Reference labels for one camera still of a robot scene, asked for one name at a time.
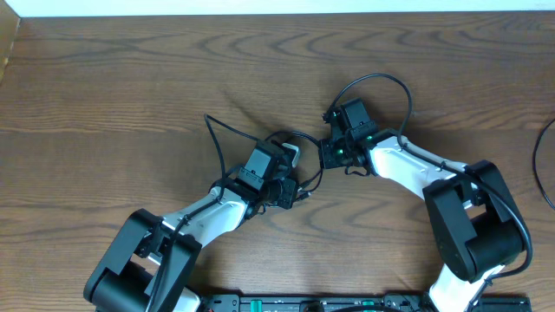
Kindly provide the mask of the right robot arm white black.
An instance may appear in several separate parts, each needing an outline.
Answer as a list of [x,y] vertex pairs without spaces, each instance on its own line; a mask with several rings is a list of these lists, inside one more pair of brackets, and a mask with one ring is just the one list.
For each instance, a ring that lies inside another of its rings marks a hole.
[[320,142],[323,169],[389,179],[421,198],[444,263],[428,292],[434,311],[469,311],[485,288],[505,275],[532,242],[499,169],[443,159],[393,129],[380,129],[361,99],[331,106],[323,120],[331,136]]

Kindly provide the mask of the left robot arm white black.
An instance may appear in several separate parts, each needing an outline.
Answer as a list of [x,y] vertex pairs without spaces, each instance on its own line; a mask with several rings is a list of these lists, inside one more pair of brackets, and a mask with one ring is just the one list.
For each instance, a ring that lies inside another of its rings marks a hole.
[[186,289],[201,250],[269,206],[290,209],[298,181],[297,146],[260,140],[235,178],[216,181],[186,208],[155,216],[131,214],[87,280],[83,296],[99,311],[194,311]]

